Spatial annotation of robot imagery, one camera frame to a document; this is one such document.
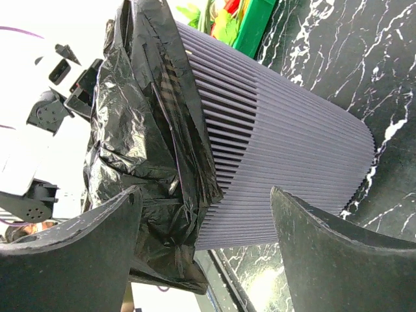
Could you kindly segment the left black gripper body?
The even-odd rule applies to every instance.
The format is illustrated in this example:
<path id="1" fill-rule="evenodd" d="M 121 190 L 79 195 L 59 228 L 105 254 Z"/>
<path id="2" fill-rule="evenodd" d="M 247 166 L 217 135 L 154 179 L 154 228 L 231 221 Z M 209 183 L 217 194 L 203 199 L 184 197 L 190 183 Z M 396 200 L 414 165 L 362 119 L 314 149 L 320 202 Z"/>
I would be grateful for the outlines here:
<path id="1" fill-rule="evenodd" d="M 83 70 L 70 88 L 70 95 L 64 102 L 64 106 L 76 113 L 87 122 L 90 122 L 92 105 L 94 102 L 94 89 L 102 59 L 95 59 L 91 65 Z"/>

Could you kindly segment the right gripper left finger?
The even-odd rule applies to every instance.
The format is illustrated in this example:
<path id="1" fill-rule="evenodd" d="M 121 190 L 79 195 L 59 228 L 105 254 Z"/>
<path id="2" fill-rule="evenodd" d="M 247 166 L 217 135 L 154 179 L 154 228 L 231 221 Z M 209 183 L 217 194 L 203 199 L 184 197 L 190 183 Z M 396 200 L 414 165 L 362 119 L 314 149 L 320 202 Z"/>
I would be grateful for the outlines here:
<path id="1" fill-rule="evenodd" d="M 119 311 L 142 214 L 138 186 L 1 245 L 2 311 Z"/>

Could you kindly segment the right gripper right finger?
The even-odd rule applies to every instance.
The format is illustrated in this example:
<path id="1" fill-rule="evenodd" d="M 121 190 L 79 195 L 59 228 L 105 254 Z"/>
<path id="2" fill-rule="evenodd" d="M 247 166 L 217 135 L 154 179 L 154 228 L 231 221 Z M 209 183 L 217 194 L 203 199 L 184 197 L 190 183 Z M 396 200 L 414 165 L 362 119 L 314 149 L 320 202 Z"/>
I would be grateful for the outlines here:
<path id="1" fill-rule="evenodd" d="M 414 311 L 415 243 L 311 206 L 279 187 L 272 216 L 295 311 Z"/>

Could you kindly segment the black trash bag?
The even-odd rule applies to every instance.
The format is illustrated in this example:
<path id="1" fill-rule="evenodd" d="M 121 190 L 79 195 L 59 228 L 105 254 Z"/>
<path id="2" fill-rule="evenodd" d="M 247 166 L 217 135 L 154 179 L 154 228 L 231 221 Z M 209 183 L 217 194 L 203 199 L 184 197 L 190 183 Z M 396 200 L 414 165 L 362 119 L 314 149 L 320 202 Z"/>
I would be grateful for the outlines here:
<path id="1" fill-rule="evenodd" d="M 83 209 L 136 185 L 142 214 L 129 278 L 205 294 L 194 258 L 223 192 L 188 56 L 166 1 L 124 1 L 107 23 L 84 161 Z"/>

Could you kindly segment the grey mesh trash bin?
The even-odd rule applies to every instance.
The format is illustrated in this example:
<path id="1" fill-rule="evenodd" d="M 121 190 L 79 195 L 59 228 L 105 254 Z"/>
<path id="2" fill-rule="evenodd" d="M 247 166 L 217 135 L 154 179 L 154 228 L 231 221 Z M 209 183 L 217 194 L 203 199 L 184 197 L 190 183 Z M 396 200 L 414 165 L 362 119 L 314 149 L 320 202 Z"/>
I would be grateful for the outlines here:
<path id="1" fill-rule="evenodd" d="M 276 242 L 275 186 L 338 215 L 372 165 L 370 129 L 236 49 L 188 25 L 177 28 L 224 193 L 205 216 L 197 249 Z"/>

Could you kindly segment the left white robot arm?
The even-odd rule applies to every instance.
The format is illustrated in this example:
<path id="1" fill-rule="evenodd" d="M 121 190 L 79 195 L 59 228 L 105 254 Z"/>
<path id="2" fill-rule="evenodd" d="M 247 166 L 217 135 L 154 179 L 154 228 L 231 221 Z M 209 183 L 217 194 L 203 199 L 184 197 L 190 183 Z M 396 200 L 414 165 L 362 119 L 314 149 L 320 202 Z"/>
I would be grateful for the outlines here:
<path id="1" fill-rule="evenodd" d="M 1 64 L 1 223 L 75 216 L 101 59 L 62 56 Z"/>

